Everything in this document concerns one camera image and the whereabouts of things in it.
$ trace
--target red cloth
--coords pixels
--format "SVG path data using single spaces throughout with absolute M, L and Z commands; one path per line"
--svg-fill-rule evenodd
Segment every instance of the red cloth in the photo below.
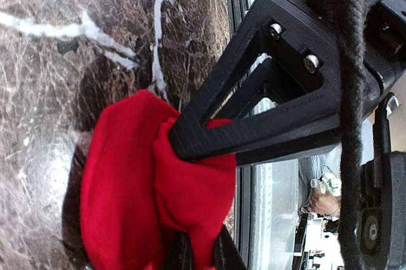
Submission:
M 158 270 L 177 231 L 189 234 L 196 269 L 213 266 L 234 198 L 235 156 L 177 159 L 167 135 L 179 115 L 140 91 L 100 116 L 81 191 L 83 242 L 97 270 Z

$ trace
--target white game controller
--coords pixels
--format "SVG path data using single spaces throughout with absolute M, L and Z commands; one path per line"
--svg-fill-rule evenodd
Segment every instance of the white game controller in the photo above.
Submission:
M 321 194 L 326 194 L 329 191 L 334 197 L 341 196 L 341 179 L 333 173 L 322 173 L 320 179 L 315 178 L 310 181 L 310 186 L 319 190 Z

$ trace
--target person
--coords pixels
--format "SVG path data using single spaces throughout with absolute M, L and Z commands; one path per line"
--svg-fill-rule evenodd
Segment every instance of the person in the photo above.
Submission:
M 369 120 L 362 123 L 362 164 L 374 158 L 374 140 L 372 124 Z M 326 217 L 340 216 L 341 197 L 334 197 L 329 191 L 325 194 L 313 190 L 310 181 L 321 178 L 323 172 L 331 172 L 340 177 L 341 144 L 332 151 L 312 157 L 299 159 L 299 215 L 314 212 Z

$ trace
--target brown marble countertop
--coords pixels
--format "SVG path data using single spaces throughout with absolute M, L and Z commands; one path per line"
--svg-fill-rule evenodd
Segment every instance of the brown marble countertop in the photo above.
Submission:
M 229 37 L 226 0 L 0 0 L 0 269 L 86 269 L 79 190 L 102 110 L 182 108 Z

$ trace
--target hand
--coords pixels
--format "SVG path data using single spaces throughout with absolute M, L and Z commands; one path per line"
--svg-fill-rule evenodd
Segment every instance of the hand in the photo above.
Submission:
M 309 212 L 322 215 L 333 214 L 339 208 L 336 197 L 332 196 L 329 191 L 326 194 L 321 194 L 318 190 L 313 190 L 309 205 Z

